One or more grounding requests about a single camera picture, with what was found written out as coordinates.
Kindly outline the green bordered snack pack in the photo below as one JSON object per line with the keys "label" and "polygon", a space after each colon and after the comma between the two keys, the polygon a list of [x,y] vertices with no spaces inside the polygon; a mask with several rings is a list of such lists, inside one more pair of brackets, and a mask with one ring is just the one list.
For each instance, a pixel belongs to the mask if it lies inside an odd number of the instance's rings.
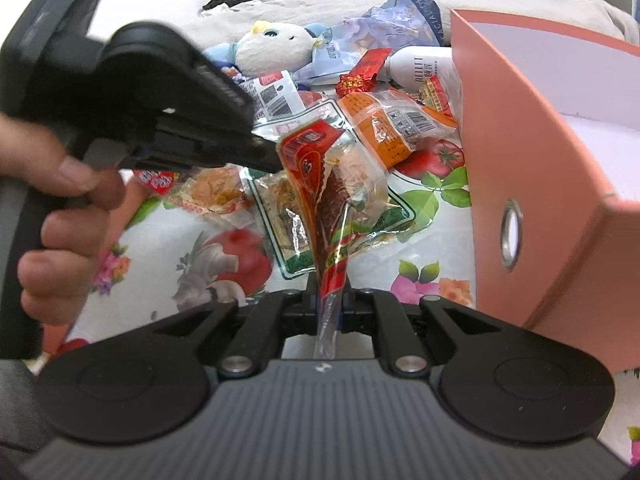
{"label": "green bordered snack pack", "polygon": [[[323,119],[340,129],[348,128],[347,118],[337,102],[322,100],[292,116],[261,119],[254,133],[265,140],[277,141],[280,136],[315,119]],[[243,169],[241,180],[254,197],[256,211],[283,277],[292,280],[314,270],[303,217],[286,173],[266,174]],[[408,230],[415,218],[416,213],[408,203],[397,192],[388,190],[381,217],[375,226],[356,237],[352,250],[359,252],[389,242],[395,235]]]}

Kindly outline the red top tofu snack pack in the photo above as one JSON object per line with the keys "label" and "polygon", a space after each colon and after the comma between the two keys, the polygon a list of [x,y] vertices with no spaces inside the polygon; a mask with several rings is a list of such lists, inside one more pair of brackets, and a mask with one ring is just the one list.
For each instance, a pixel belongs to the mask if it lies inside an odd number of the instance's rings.
{"label": "red top tofu snack pack", "polygon": [[195,168],[185,174],[134,170],[134,177],[167,208],[200,216],[225,216],[250,208],[240,168],[235,165]]}

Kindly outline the red clear spicy snack pack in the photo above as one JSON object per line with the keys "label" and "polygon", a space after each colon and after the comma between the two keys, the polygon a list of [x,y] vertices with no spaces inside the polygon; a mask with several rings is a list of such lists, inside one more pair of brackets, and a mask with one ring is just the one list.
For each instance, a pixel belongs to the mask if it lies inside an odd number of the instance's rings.
{"label": "red clear spicy snack pack", "polygon": [[386,170],[355,133],[322,119],[289,133],[277,151],[299,203],[316,268],[314,357],[332,360],[349,255],[386,208]]}

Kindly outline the orange snack pack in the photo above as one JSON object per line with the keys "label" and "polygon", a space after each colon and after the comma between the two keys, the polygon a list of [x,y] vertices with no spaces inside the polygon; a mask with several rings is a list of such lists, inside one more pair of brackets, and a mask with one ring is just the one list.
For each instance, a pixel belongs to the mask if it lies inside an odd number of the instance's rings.
{"label": "orange snack pack", "polygon": [[458,123],[398,90],[354,92],[337,101],[358,139],[390,169],[429,140],[452,138]]}

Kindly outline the small red foil packet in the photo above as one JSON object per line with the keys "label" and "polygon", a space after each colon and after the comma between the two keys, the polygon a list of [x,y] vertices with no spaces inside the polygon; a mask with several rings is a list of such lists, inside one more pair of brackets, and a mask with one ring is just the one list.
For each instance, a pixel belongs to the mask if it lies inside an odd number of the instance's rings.
{"label": "small red foil packet", "polygon": [[390,48],[367,50],[348,74],[340,76],[335,86],[337,96],[344,98],[351,93],[370,92],[374,89],[378,73],[391,53]]}

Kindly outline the white label dark snack pack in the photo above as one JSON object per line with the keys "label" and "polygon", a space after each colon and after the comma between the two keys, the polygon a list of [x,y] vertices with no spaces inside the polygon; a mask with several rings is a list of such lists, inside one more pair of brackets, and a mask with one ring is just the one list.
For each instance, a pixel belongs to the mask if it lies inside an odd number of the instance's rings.
{"label": "white label dark snack pack", "polygon": [[242,82],[241,88],[254,101],[254,123],[295,115],[306,110],[287,70]]}

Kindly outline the red brown strip snack pack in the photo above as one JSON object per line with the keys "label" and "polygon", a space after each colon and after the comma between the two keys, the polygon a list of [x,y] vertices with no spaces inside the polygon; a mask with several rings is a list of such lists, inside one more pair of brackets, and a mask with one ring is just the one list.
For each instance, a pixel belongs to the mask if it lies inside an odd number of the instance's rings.
{"label": "red brown strip snack pack", "polygon": [[462,89],[460,77],[456,74],[431,76],[417,89],[410,89],[394,80],[390,84],[439,114],[455,120],[461,119]]}

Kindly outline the floral bed sheet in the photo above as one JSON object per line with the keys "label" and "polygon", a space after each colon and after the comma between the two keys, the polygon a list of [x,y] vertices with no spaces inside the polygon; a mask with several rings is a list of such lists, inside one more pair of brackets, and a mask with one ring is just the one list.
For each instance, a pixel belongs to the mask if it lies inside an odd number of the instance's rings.
{"label": "floral bed sheet", "polygon": [[300,335],[256,376],[218,375],[221,353],[263,296],[294,289],[318,299],[315,267],[283,277],[243,184],[250,208],[229,229],[173,209],[167,224],[142,222],[106,254],[75,328],[86,343],[36,379],[34,396],[55,437],[29,473],[623,477],[627,465],[599,440],[615,399],[610,371],[582,350],[471,306],[473,259],[454,230],[469,223],[471,206],[458,136],[429,140],[385,170],[387,191],[416,218],[389,242],[352,250],[343,295],[391,292],[427,353],[426,377],[386,373],[371,338],[340,324],[332,360],[314,357],[317,334]]}

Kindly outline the white blue plush duck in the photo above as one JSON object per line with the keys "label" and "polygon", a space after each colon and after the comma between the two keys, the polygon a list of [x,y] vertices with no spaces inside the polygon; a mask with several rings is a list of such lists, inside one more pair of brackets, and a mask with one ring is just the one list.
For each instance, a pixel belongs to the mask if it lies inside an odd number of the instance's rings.
{"label": "white blue plush duck", "polygon": [[204,50],[215,64],[233,66],[244,77],[296,72],[312,61],[314,49],[322,44],[326,25],[296,25],[257,21],[238,41],[216,44]]}

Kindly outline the pink cardboard box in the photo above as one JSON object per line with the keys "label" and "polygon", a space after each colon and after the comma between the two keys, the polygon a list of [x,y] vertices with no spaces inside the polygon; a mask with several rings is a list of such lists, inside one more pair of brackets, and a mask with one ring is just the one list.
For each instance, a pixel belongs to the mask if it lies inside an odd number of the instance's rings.
{"label": "pink cardboard box", "polygon": [[478,310],[639,364],[639,49],[487,11],[451,15]]}

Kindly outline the white lotion bottle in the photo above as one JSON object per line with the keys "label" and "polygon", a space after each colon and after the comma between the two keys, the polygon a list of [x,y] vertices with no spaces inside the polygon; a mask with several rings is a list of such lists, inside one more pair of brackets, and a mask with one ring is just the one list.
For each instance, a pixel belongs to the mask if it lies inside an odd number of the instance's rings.
{"label": "white lotion bottle", "polygon": [[404,47],[386,58],[378,80],[416,91],[428,78],[448,75],[453,70],[450,47]]}

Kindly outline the facial tissue pack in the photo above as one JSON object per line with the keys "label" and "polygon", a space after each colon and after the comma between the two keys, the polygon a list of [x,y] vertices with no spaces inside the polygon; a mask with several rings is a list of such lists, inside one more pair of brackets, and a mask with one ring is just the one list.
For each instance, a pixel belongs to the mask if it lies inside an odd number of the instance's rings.
{"label": "facial tissue pack", "polygon": [[335,84],[369,50],[442,47],[445,29],[438,0],[386,0],[356,18],[326,28],[311,62],[292,73],[305,87]]}

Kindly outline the grey duvet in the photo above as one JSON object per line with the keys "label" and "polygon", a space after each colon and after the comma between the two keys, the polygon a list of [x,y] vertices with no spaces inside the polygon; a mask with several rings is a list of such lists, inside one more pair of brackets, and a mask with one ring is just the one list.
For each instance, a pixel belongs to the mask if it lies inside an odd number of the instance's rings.
{"label": "grey duvet", "polygon": [[[240,39],[257,21],[297,25],[336,25],[345,18],[358,18],[387,0],[271,0],[241,3],[233,8],[218,6],[179,29],[204,49]],[[639,24],[627,12],[604,0],[435,0],[440,9],[445,38],[450,38],[450,10],[479,10],[524,15],[569,24],[605,36],[639,43]]]}

